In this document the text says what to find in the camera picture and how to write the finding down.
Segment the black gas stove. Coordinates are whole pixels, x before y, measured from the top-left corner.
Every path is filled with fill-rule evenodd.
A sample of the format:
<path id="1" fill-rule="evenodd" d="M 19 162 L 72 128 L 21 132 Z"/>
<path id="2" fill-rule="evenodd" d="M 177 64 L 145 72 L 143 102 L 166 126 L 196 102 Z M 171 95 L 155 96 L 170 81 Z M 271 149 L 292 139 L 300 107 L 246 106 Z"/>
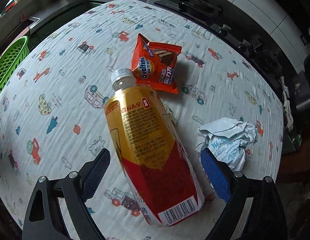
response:
<path id="1" fill-rule="evenodd" d="M 154 4 L 212 30 L 264 73 L 282 75 L 279 47 L 255 20 L 226 0 L 158 0 Z"/>

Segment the black rice cooker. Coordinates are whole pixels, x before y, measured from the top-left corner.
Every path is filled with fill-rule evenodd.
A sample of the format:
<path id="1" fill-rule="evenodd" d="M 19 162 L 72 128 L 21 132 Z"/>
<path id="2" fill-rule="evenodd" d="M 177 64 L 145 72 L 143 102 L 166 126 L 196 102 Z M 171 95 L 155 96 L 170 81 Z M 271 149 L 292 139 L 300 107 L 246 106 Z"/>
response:
<path id="1" fill-rule="evenodd" d="M 304 70 L 293 79 L 294 102 L 298 112 L 310 109 L 310 54 L 306 57 Z"/>

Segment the white rag on counter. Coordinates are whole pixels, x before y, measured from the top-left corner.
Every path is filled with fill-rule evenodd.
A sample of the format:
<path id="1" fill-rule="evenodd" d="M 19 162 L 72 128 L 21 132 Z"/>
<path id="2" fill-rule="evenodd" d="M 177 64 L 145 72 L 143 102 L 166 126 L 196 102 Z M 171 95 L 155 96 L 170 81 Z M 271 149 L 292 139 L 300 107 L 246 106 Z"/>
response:
<path id="1" fill-rule="evenodd" d="M 285 85 L 284 76 L 280 77 L 280 83 L 282 85 L 282 90 L 283 90 L 283 100 L 284 100 L 283 106 L 284 106 L 285 116 L 287 120 L 286 128 L 289 132 L 291 132 L 294 128 L 294 120 L 292 117 L 290 101 L 289 101 L 289 98 L 290 98 L 289 89 Z"/>

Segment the orange Ovaltine snack packet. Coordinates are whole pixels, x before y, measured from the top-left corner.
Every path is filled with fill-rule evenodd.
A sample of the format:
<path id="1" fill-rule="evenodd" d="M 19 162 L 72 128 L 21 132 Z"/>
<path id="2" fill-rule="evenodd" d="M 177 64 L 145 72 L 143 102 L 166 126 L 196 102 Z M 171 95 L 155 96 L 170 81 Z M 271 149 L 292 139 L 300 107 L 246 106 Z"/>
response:
<path id="1" fill-rule="evenodd" d="M 150 85 L 155 90 L 178 94 L 173 75 L 177 57 L 181 52 L 181 46 L 152 42 L 142 34 L 138 34 L 130 70 L 138 84 Z"/>

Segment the gold red tea bottle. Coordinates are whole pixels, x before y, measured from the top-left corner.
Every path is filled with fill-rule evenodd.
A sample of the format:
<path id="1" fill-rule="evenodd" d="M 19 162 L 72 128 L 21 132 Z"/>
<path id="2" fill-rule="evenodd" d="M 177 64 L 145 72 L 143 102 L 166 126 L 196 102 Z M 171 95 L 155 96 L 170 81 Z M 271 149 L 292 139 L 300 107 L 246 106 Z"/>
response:
<path id="1" fill-rule="evenodd" d="M 127 68 L 111 75 L 105 118 L 119 162 L 148 224 L 172 226 L 197 213 L 204 195 L 163 103 Z"/>

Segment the silver white wrapper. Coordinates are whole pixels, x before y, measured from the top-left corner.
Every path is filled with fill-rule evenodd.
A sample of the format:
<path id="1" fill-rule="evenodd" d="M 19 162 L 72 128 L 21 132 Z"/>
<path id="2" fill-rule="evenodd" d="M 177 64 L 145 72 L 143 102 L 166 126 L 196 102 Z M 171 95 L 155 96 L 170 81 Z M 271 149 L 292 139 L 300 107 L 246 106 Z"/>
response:
<path id="1" fill-rule="evenodd" d="M 232 171 L 241 171 L 246 161 L 245 148 L 256 142 L 257 127 L 250 122 L 220 118 L 199 126 L 195 151 L 208 148 L 218 161 L 226 163 Z"/>

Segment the green plastic basket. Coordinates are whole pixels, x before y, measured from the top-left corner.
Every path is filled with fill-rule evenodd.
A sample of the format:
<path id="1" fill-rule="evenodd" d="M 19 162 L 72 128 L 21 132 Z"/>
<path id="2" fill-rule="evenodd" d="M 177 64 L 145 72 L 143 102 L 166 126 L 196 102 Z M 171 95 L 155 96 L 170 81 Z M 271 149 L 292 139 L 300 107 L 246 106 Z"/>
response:
<path id="1" fill-rule="evenodd" d="M 22 36 L 14 41 L 0 57 L 0 93 L 11 75 L 29 54 L 28 37 Z"/>

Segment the patterned white tablecloth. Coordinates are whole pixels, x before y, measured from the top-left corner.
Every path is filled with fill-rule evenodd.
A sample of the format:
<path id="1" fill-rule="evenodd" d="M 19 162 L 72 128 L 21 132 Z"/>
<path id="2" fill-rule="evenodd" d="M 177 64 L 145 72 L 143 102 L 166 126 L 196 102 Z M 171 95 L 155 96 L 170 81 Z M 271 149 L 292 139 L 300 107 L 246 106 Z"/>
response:
<path id="1" fill-rule="evenodd" d="M 0 92 L 0 198 L 26 227 L 36 182 L 78 178 L 110 152 L 85 203 L 106 239 L 205 239 L 225 202 L 202 150 L 276 178 L 283 107 L 261 74 L 200 25 L 137 0 L 64 24 Z"/>

